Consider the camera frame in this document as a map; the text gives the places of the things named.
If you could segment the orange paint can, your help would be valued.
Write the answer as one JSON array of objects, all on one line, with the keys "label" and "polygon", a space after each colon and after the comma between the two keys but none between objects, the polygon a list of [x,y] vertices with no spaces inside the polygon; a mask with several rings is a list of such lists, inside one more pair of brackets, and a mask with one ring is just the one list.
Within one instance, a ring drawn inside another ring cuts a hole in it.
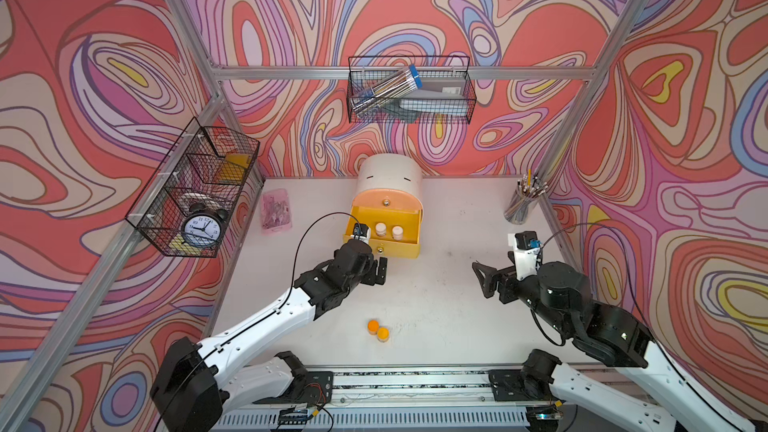
[{"label": "orange paint can", "polygon": [[379,331],[380,324],[377,320],[370,320],[367,323],[367,330],[370,334],[376,335]]}]

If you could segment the round white drawer cabinet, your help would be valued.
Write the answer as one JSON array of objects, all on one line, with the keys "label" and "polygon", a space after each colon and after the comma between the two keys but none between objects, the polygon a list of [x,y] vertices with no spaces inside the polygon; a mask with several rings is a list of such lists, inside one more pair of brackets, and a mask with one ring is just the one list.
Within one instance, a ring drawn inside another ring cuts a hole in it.
[{"label": "round white drawer cabinet", "polygon": [[[377,154],[365,159],[359,170],[356,193],[344,239],[352,239],[356,222],[369,226],[370,247],[386,257],[415,259],[420,253],[420,233],[424,216],[421,185],[423,173],[412,158],[394,153]],[[387,225],[387,235],[379,237],[377,223]],[[392,228],[401,226],[404,238],[392,237]]]}]

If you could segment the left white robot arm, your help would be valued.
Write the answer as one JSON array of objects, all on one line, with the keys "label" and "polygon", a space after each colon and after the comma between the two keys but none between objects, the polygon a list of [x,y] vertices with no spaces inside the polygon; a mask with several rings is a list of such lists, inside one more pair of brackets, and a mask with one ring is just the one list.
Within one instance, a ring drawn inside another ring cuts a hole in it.
[{"label": "left white robot arm", "polygon": [[247,365],[281,337],[339,307],[357,286],[385,284],[387,271],[387,258],[350,239],[248,319],[199,342],[173,342],[150,388],[161,424],[169,431],[209,431],[231,409],[284,394],[302,371],[293,354],[279,353],[253,370]]}]

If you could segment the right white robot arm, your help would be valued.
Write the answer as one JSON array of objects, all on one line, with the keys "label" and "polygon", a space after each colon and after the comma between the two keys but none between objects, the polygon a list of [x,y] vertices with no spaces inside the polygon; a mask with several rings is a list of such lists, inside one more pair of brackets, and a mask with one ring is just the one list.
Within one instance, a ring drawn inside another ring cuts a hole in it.
[{"label": "right white robot arm", "polygon": [[764,421],[741,416],[672,359],[651,330],[621,307],[596,301],[588,279],[562,262],[519,278],[514,266],[472,265],[487,298],[526,305],[588,357],[614,369],[647,395],[642,401],[593,379],[551,353],[533,350],[520,377],[528,395],[584,408],[627,431],[764,431]]}]

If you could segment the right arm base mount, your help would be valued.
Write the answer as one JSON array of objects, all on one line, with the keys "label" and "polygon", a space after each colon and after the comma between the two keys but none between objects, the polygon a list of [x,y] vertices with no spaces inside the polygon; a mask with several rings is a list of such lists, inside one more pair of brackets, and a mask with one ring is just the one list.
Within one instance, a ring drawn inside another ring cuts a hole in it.
[{"label": "right arm base mount", "polygon": [[562,361],[555,355],[533,349],[520,369],[492,369],[488,379],[496,402],[554,402],[553,373]]}]

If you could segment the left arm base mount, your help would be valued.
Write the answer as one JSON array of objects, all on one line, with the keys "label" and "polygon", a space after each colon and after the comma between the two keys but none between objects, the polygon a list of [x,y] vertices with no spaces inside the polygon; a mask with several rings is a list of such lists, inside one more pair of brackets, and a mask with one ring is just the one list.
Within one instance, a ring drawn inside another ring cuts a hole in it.
[{"label": "left arm base mount", "polygon": [[279,352],[275,358],[279,365],[288,367],[290,381],[280,395],[265,399],[265,403],[306,403],[321,406],[331,401],[334,385],[333,372],[308,370],[290,351]]}]

